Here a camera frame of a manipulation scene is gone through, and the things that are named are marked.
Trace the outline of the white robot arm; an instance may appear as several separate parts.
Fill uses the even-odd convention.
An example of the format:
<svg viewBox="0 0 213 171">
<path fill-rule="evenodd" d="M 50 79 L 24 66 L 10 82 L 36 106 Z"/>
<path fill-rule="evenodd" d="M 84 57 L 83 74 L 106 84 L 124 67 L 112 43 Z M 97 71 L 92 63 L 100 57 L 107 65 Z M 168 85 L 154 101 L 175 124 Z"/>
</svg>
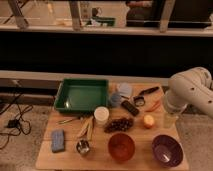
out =
<svg viewBox="0 0 213 171">
<path fill-rule="evenodd" d="M 213 118 L 213 79 L 204 67 L 195 67 L 171 76 L 162 97 L 164 127 L 172 127 L 189 104 Z"/>
</svg>

